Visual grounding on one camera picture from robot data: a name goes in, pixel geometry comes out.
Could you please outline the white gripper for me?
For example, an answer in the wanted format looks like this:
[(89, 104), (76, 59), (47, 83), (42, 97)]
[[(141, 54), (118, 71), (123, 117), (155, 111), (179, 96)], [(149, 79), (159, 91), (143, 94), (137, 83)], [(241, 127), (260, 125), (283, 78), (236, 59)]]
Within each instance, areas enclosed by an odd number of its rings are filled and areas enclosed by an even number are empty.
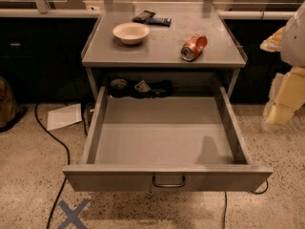
[(305, 2), (285, 29), (282, 27), (265, 39), (260, 49), (280, 52), (281, 59), (293, 66), (288, 73), (275, 75), (263, 114), (266, 124), (282, 126), (305, 104)]

